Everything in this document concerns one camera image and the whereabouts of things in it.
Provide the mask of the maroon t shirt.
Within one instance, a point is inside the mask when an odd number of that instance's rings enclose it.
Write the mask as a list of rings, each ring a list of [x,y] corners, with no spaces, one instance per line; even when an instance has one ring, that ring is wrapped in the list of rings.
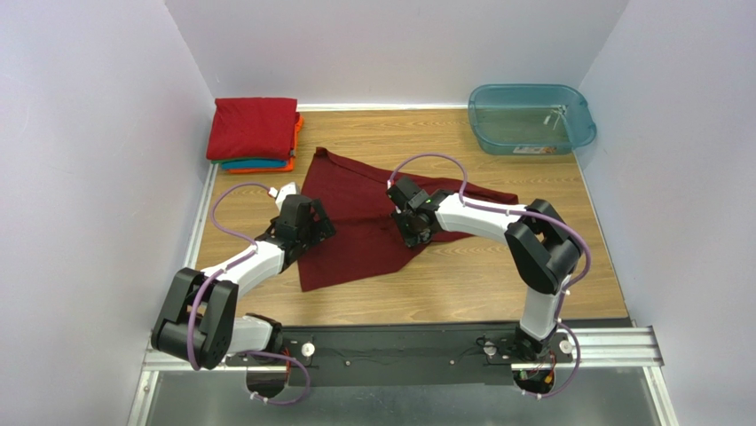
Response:
[[[335,235],[297,261],[303,292],[400,271],[425,250],[409,248],[390,216],[391,171],[318,147],[302,194],[319,199]]]

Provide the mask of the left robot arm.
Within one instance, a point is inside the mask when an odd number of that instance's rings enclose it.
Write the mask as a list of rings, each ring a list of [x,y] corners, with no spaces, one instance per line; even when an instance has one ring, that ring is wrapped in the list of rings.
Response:
[[[279,196],[277,204],[279,215],[239,254],[174,275],[153,327],[155,350],[211,370],[230,354],[271,346],[277,322],[256,314],[237,317],[239,300],[335,235],[321,200],[293,193]]]

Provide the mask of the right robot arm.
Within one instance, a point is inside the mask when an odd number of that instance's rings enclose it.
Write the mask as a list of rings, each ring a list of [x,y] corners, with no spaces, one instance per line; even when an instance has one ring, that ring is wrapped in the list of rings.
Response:
[[[427,193],[411,178],[387,183],[391,216],[405,245],[429,243],[438,233],[465,233],[505,244],[527,286],[524,312],[512,341],[519,359],[543,357],[555,335],[563,300],[579,278],[585,241],[543,200],[507,205],[473,200],[461,193]]]

